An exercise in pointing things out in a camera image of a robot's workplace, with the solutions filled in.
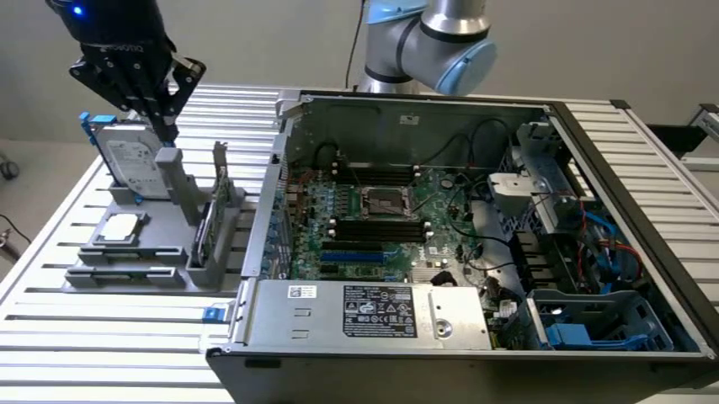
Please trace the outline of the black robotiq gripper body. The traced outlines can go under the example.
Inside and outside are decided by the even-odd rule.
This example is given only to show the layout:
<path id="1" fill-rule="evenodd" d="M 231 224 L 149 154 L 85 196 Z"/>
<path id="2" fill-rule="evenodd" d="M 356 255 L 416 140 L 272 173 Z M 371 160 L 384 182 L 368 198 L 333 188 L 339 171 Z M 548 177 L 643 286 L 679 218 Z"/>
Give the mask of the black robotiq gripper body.
<path id="1" fill-rule="evenodd" d="M 48 1 L 47 6 L 79 42 L 81 56 L 135 57 L 167 77 L 176 46 L 155 1 Z"/>

